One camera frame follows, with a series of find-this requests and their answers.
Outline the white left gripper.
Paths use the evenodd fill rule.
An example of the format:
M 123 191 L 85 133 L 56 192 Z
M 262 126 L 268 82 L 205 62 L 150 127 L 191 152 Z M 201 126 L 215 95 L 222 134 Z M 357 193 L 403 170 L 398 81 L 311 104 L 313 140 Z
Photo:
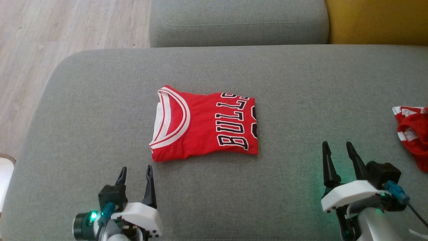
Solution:
M 125 185 L 127 167 L 123 167 L 115 186 Z M 142 203 L 128 203 L 122 212 L 111 216 L 113 224 L 118 226 L 120 234 L 127 238 L 159 238 L 163 234 L 163 222 L 157 211 L 153 168 L 148 165 L 145 172 L 147 179 Z

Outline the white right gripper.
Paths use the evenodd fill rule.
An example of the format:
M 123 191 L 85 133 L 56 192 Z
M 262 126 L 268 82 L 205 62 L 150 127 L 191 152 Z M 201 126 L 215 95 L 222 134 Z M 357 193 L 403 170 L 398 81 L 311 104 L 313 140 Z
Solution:
M 346 149 L 353 163 L 357 180 L 341 184 L 341 177 L 337 174 L 331 159 L 330 146 L 327 141 L 322 143 L 323 182 L 326 187 L 326 192 L 321 199 L 323 212 L 336 212 L 341 207 L 352 214 L 362 212 L 366 208 L 379 209 L 381 195 L 389 192 L 384 189 L 379 190 L 367 181 L 365 163 L 351 142 L 346 142 Z

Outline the red shorts with white stripe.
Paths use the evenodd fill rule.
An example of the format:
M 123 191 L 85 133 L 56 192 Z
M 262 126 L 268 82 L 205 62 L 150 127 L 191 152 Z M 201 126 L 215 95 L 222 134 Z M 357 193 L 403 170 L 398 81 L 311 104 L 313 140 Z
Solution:
M 428 106 L 396 106 L 392 110 L 400 141 L 413 155 L 419 170 L 428 173 Z

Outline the red Bulls basketball jersey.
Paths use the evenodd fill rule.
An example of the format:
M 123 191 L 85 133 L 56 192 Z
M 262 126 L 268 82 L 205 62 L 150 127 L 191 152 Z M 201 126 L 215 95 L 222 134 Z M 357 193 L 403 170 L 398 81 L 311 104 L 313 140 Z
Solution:
M 169 85 L 157 91 L 154 162 L 184 160 L 213 152 L 258 155 L 258 123 L 253 97 L 216 92 L 180 92 Z

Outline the large grey sofa seat cushion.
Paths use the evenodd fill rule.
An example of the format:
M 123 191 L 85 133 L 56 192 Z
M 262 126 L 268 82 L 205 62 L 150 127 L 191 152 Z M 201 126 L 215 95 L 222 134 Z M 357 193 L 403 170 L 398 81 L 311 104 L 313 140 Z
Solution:
M 259 154 L 154 163 L 156 92 L 254 97 Z M 428 220 L 428 174 L 400 142 L 392 108 L 428 106 L 428 47 L 289 45 L 84 51 L 53 72 L 32 118 L 0 220 L 3 241 L 75 241 L 73 220 L 127 167 L 141 201 L 153 166 L 163 240 L 340 240 L 324 213 L 322 142 L 343 182 L 345 143 L 389 162 Z

